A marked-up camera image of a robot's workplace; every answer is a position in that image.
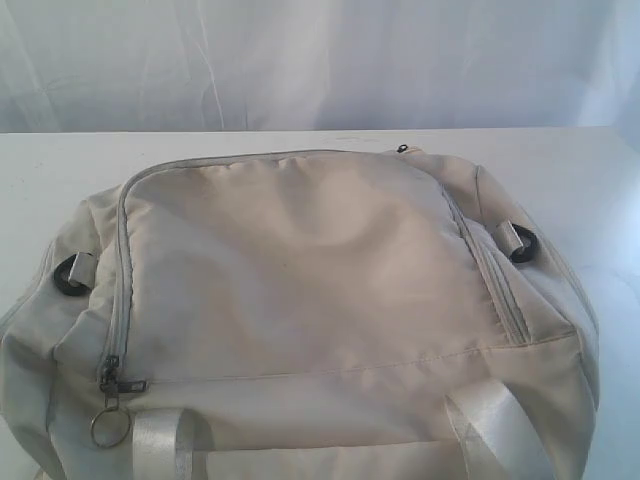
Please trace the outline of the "beige fabric duffel bag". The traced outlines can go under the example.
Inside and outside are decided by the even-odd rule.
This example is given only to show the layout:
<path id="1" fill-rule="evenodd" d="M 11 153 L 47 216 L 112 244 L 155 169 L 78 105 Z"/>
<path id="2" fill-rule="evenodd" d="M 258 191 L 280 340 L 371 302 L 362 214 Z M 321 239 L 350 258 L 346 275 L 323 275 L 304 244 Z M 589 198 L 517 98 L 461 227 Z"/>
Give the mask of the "beige fabric duffel bag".
<path id="1" fill-rule="evenodd" d="M 107 397 L 133 424 L 100 450 Z M 578 479 L 598 401 L 559 253 L 482 167 L 407 147 L 145 169 L 1 321 L 43 479 Z"/>

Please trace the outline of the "metal key ring zipper pull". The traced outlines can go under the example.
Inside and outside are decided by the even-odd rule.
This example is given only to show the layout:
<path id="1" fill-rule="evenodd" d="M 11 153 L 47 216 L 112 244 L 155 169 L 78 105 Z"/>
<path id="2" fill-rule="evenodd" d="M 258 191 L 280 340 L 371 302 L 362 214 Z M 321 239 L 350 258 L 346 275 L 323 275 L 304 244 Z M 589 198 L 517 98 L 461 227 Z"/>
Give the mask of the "metal key ring zipper pull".
<path id="1" fill-rule="evenodd" d="M 91 419 L 89 434 L 92 444 L 100 450 L 121 445 L 129 436 L 133 420 L 118 397 L 107 397 L 104 405 Z"/>

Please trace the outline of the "white backdrop curtain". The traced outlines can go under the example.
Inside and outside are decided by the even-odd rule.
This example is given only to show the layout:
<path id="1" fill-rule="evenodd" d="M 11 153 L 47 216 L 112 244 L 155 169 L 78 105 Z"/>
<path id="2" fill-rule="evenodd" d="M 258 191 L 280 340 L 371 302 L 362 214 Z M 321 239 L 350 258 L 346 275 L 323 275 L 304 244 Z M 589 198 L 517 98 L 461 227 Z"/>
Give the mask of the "white backdrop curtain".
<path id="1" fill-rule="evenodd" d="M 639 120 L 635 1 L 5 1 L 5 132 Z"/>

